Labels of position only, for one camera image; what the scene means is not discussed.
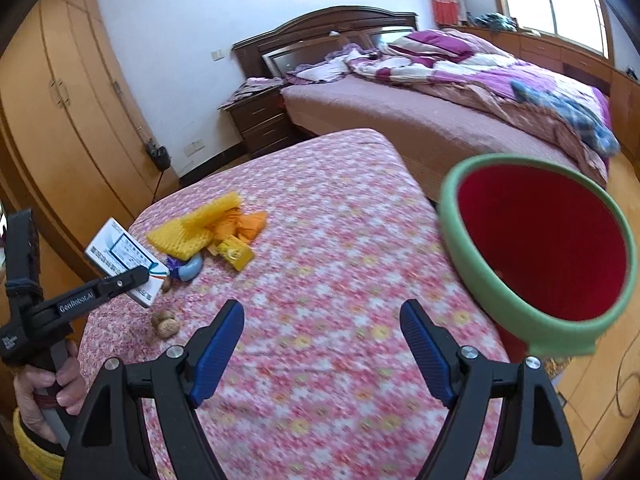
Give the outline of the person's left hand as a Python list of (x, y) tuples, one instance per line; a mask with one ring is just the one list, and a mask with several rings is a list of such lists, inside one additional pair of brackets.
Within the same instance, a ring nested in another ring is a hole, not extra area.
[(58, 419), (57, 408), (75, 417), (82, 409), (87, 384), (80, 372), (76, 344), (66, 340), (67, 359), (56, 371), (25, 366), (13, 381), (21, 422), (36, 437), (66, 448), (70, 430)]

